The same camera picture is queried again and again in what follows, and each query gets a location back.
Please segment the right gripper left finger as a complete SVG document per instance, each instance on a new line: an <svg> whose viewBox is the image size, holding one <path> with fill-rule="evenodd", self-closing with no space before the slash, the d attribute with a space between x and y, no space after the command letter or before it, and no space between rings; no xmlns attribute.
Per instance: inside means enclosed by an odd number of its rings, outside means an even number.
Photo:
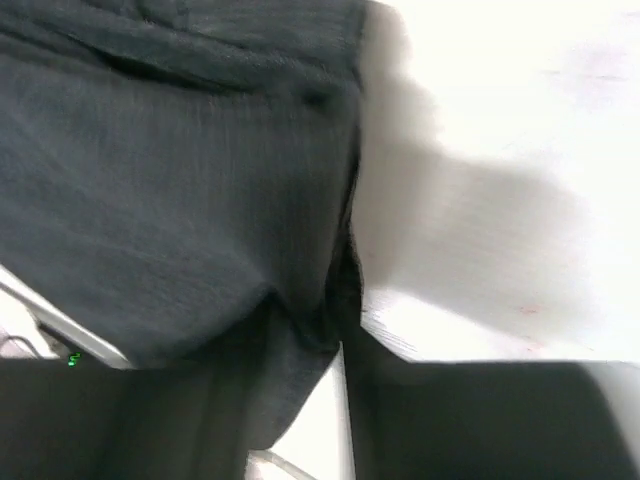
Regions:
<svg viewBox="0 0 640 480"><path fill-rule="evenodd" d="M3 360L2 477L242 478L264 442L251 407L267 329L260 308L164 368Z"/></svg>

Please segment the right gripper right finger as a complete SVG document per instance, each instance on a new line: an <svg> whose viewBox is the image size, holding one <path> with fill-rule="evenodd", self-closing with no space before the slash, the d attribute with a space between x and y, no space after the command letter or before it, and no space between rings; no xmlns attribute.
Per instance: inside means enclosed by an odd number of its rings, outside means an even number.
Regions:
<svg viewBox="0 0 640 480"><path fill-rule="evenodd" d="M409 363L341 329L360 479L635 479L601 388L575 363Z"/></svg>

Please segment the black trousers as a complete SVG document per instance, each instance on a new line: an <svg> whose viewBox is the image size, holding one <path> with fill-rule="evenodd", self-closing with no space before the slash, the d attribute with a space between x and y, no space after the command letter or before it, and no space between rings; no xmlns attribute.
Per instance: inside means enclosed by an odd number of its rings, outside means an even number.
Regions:
<svg viewBox="0 0 640 480"><path fill-rule="evenodd" d="M136 366L259 346L272 446L357 323L362 1L5 1L1 262Z"/></svg>

